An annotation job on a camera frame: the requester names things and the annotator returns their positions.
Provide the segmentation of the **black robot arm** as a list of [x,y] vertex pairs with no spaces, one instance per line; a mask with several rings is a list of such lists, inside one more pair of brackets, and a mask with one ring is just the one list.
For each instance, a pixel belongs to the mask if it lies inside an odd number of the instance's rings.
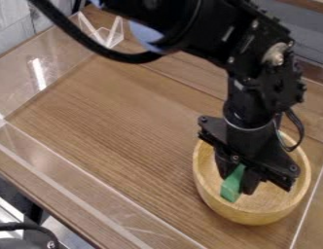
[[265,181],[289,191],[299,177],[289,156],[297,147],[282,141],[278,128],[283,117],[301,125],[291,107],[305,93],[290,30],[253,0],[102,0],[102,8],[130,20],[151,52],[182,51],[225,70],[222,116],[198,117],[219,177],[242,165],[242,194]]

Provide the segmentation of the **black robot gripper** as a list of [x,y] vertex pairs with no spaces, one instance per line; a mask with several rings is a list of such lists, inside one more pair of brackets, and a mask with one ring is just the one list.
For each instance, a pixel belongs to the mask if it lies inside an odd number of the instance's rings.
[[[235,170],[241,163],[241,155],[254,155],[274,132],[274,124],[269,123],[261,128],[245,129],[233,126],[227,123],[226,119],[221,119],[211,116],[198,117],[198,126],[201,128],[198,137],[203,140],[214,150],[214,161],[219,177],[225,179]],[[223,146],[215,146],[214,144],[223,143],[235,152],[227,150]],[[290,189],[299,177],[299,166],[287,154],[287,169],[286,174],[291,179]],[[243,176],[241,180],[241,192],[250,196],[259,184],[265,181],[262,174],[253,168],[245,168]]]

